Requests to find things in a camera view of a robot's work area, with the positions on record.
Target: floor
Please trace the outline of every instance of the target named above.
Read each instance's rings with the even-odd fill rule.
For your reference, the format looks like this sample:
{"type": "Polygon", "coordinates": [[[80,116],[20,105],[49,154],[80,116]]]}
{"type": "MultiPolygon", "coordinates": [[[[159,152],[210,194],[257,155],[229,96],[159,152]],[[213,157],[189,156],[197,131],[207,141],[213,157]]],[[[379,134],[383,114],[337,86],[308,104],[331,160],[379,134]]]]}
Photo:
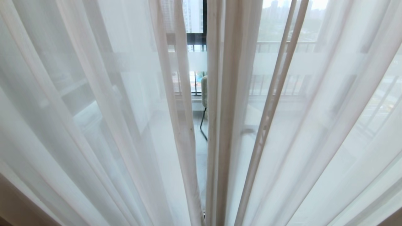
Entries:
{"type": "MultiPolygon", "coordinates": [[[[207,186],[207,153],[208,145],[204,136],[200,131],[200,124],[203,116],[203,111],[193,111],[193,120],[195,128],[195,152],[196,152],[196,162],[197,162],[197,178],[198,185],[200,189],[201,205],[202,209],[205,210],[205,195],[207,186]]],[[[202,129],[205,135],[208,137],[208,120],[204,119],[202,124],[202,129]]]]}

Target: chair leg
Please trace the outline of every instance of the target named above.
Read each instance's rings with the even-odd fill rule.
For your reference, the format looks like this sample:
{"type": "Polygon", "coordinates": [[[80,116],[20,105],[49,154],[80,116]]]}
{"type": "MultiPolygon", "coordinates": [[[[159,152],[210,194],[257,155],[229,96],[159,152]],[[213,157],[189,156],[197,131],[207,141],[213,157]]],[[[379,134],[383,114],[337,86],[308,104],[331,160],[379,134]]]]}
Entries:
{"type": "Polygon", "coordinates": [[[203,115],[202,115],[200,130],[201,130],[201,133],[202,133],[202,135],[204,136],[205,140],[208,141],[207,136],[205,135],[204,131],[202,131],[202,122],[204,121],[204,118],[205,118],[205,111],[206,111],[206,110],[207,110],[207,108],[204,109],[204,113],[203,113],[203,115]]]}

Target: sheer curtain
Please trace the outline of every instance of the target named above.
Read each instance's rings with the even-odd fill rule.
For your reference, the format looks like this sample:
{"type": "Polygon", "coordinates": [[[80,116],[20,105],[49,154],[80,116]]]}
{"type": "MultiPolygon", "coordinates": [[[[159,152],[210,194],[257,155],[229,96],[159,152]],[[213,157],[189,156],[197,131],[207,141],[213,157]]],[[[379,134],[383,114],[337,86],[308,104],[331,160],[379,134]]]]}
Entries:
{"type": "Polygon", "coordinates": [[[181,1],[0,13],[1,174],[60,225],[203,225],[181,1]]]}
{"type": "Polygon", "coordinates": [[[208,13],[207,225],[366,226],[398,210],[402,2],[208,13]]]}

